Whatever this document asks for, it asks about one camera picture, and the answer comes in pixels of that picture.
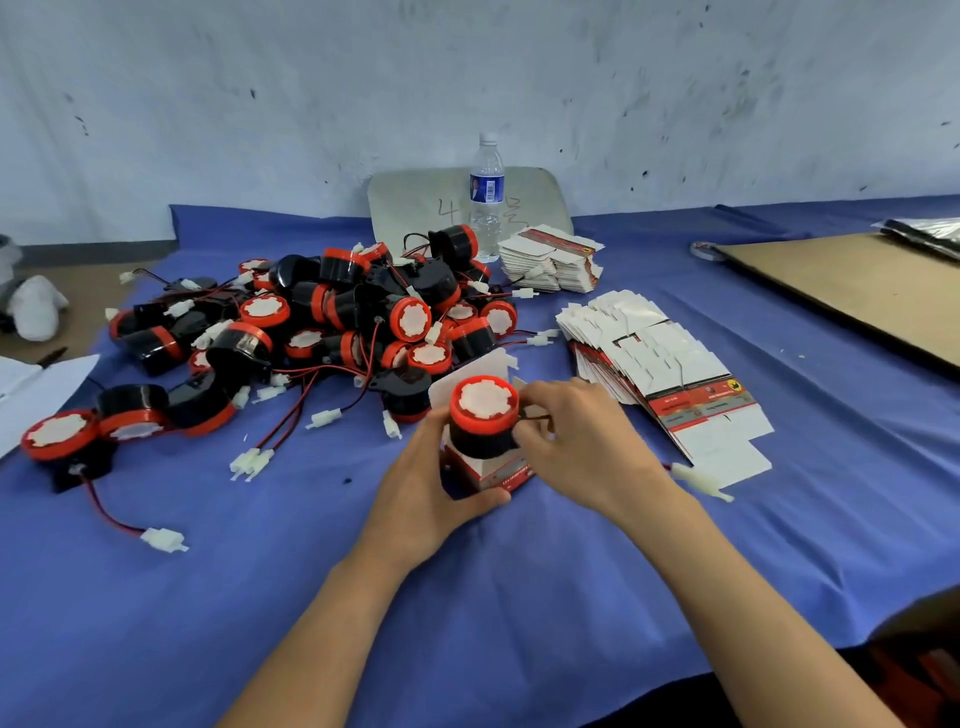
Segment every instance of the white paper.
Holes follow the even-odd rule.
[[[0,457],[17,448],[23,433],[33,425],[56,414],[84,383],[99,359],[100,354],[92,354],[58,362],[17,389],[12,397],[0,401]],[[0,357],[0,391],[12,384],[15,377],[35,367],[35,364]]]

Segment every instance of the blue tablecloth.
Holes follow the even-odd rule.
[[[748,559],[841,646],[911,600],[960,582],[957,386],[734,270],[695,240],[753,242],[865,230],[889,214],[958,215],[960,198],[704,208],[575,220],[608,248],[598,292],[631,288],[702,339],[757,396],[774,464],[704,505]],[[223,279],[248,257],[372,242],[369,220],[174,208],[164,276]],[[144,282],[136,291],[154,294]],[[551,325],[574,295],[520,302]],[[144,377],[106,340],[95,376]],[[525,379],[567,377],[562,345],[517,348]],[[160,381],[172,384],[177,371]],[[349,401],[329,380],[308,411]],[[84,388],[77,403],[90,403]],[[365,399],[299,429],[252,483],[228,463],[293,395],[249,406],[199,440],[125,445],[99,489],[127,522],[184,532],[167,555],[107,527],[79,489],[60,496],[19,453],[0,466],[0,723],[210,725],[350,548],[403,447]],[[676,452],[638,412],[663,458]],[[674,599],[627,539],[538,480],[451,537],[403,585],[351,714],[356,726],[576,726],[708,670]]]

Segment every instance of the water bottle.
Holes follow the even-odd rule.
[[[481,263],[500,257],[503,172],[503,158],[496,150],[496,134],[481,133],[480,149],[470,169],[470,226],[477,234],[477,260]]]

